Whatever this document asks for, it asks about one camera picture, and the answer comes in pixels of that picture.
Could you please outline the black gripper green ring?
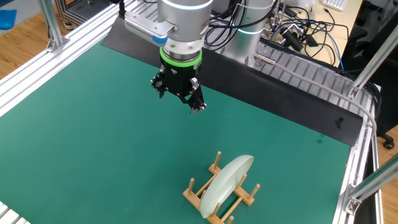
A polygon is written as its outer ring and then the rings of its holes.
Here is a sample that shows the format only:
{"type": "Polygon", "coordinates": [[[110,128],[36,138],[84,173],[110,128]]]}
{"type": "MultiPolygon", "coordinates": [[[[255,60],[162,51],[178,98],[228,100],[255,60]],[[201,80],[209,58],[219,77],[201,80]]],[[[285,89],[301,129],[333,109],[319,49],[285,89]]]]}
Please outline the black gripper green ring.
{"type": "Polygon", "coordinates": [[[200,81],[197,74],[200,71],[203,52],[189,60],[177,60],[160,49],[161,69],[150,81],[151,87],[158,92],[162,98],[166,91],[177,95],[182,103],[190,107],[190,115],[204,110],[206,103],[203,99],[200,81]]]}

